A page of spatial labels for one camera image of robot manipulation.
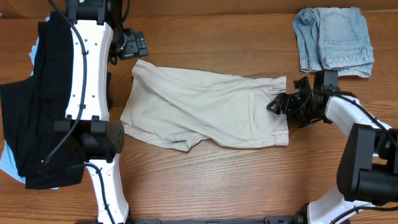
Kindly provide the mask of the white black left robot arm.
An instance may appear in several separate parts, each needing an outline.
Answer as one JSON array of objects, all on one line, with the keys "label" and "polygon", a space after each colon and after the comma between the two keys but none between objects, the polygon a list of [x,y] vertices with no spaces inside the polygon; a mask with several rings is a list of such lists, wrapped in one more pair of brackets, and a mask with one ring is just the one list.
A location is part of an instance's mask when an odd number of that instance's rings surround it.
[{"label": "white black left robot arm", "polygon": [[119,158],[124,128],[109,119],[108,64],[147,56],[142,32],[124,28],[129,9],[122,1],[67,1],[64,18],[73,38],[72,84],[63,120],[55,122],[60,143],[42,161],[46,166],[62,146],[82,156],[98,206],[96,223],[132,223],[123,193]]}]

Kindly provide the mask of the beige khaki shorts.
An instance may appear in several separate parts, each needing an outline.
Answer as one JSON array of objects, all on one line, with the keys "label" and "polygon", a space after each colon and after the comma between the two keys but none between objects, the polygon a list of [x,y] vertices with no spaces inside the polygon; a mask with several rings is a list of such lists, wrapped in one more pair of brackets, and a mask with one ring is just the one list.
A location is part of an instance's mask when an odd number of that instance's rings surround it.
[{"label": "beige khaki shorts", "polygon": [[124,132],[158,147],[189,151],[202,140],[242,149],[286,146],[284,115],[266,106],[286,91],[286,78],[158,67],[138,60],[121,115]]}]

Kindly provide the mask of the folded light blue jeans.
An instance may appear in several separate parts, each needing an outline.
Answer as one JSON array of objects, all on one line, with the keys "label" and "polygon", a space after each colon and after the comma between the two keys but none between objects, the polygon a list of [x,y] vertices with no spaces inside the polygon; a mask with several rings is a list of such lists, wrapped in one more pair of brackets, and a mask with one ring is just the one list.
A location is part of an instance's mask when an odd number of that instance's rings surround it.
[{"label": "folded light blue jeans", "polygon": [[368,25],[357,7],[302,9],[293,19],[300,70],[368,78],[374,64]]}]

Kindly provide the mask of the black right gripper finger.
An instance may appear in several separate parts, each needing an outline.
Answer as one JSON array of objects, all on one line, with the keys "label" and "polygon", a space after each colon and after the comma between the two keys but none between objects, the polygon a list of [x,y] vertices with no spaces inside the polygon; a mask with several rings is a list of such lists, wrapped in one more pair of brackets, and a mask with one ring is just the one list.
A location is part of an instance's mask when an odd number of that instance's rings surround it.
[{"label": "black right gripper finger", "polygon": [[266,109],[274,114],[280,115],[280,114],[284,114],[282,106],[283,106],[283,102],[272,101],[266,106]]},{"label": "black right gripper finger", "polygon": [[268,108],[281,108],[286,106],[288,102],[288,94],[279,93],[268,105]]}]

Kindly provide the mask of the light blue garment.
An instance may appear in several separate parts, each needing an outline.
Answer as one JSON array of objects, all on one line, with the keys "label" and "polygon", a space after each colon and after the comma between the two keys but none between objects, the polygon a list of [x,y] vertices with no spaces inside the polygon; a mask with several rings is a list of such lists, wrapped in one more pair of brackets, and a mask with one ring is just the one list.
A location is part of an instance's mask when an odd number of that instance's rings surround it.
[{"label": "light blue garment", "polygon": [[18,166],[37,171],[37,164],[55,144],[53,122],[62,119],[72,81],[73,51],[69,25],[51,16],[38,24],[39,40],[33,48],[34,75],[1,85],[6,145],[1,169],[31,189],[58,189],[59,179],[25,177]]}]

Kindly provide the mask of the black garment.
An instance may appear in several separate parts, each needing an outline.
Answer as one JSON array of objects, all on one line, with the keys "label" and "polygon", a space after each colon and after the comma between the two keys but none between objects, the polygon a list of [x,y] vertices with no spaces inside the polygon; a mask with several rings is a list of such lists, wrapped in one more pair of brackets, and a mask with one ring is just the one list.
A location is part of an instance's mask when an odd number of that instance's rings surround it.
[{"label": "black garment", "polygon": [[39,22],[32,76],[1,85],[4,138],[28,189],[67,187],[83,177],[81,156],[60,143],[54,131],[55,122],[65,118],[72,92],[71,29],[59,12]]}]

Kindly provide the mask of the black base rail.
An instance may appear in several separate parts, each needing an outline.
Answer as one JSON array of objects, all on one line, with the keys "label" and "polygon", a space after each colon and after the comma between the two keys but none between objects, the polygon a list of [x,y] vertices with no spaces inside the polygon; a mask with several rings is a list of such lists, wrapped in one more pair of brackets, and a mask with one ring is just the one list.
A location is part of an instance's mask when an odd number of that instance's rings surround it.
[{"label": "black base rail", "polygon": [[293,216],[268,216],[263,219],[224,219],[224,220],[169,220],[159,219],[127,219],[127,224],[294,224]]}]

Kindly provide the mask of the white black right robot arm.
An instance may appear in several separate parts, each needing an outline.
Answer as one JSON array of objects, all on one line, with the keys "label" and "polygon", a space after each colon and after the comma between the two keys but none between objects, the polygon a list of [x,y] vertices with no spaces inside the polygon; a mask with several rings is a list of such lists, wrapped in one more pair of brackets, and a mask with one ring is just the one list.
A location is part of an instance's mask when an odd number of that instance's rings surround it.
[{"label": "white black right robot arm", "polygon": [[338,73],[323,70],[294,81],[295,93],[280,93],[267,110],[286,115],[296,128],[318,121],[334,123],[347,136],[336,173],[336,187],[304,205],[295,216],[269,216],[265,223],[339,224],[363,210],[394,212],[397,202],[397,130],[363,108],[338,86]]}]

